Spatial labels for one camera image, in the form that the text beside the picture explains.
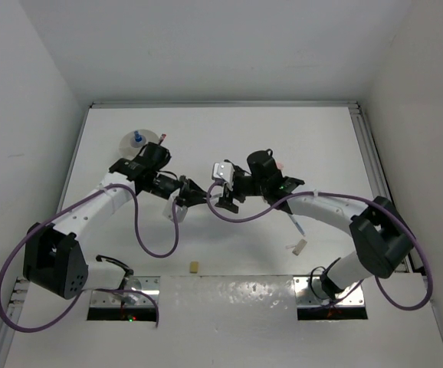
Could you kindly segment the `beige eraser block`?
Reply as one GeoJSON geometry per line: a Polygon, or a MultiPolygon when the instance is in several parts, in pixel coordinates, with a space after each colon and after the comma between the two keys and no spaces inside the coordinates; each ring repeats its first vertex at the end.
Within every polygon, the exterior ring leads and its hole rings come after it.
{"type": "Polygon", "coordinates": [[[292,248],[292,254],[295,256],[298,256],[303,249],[305,248],[305,246],[307,245],[307,241],[302,238],[301,240],[299,240],[299,242],[292,248]]]}

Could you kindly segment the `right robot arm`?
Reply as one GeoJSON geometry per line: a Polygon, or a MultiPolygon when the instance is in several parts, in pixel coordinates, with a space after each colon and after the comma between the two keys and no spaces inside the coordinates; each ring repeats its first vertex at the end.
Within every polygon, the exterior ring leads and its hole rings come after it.
{"type": "Polygon", "coordinates": [[[272,209],[323,222],[353,240],[353,252],[309,283],[315,298],[333,300],[358,281],[389,278],[413,249],[407,226],[387,198],[367,202],[320,192],[302,179],[285,176],[269,149],[253,152],[247,163],[248,171],[227,160],[214,164],[212,178],[223,188],[216,207],[236,213],[238,202],[261,197],[272,209]]]}

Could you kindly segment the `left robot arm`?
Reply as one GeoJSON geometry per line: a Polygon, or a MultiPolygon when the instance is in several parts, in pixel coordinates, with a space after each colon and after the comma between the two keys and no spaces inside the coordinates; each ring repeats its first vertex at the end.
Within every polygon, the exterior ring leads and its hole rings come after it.
{"type": "Polygon", "coordinates": [[[165,199],[164,215],[175,224],[188,208],[206,202],[205,190],[191,179],[161,174],[170,159],[165,147],[147,143],[134,158],[118,159],[88,197],[56,219],[33,225],[25,242],[25,278],[66,300],[85,290],[120,289],[133,270],[103,255],[87,261],[83,251],[91,233],[141,192],[165,199]]]}

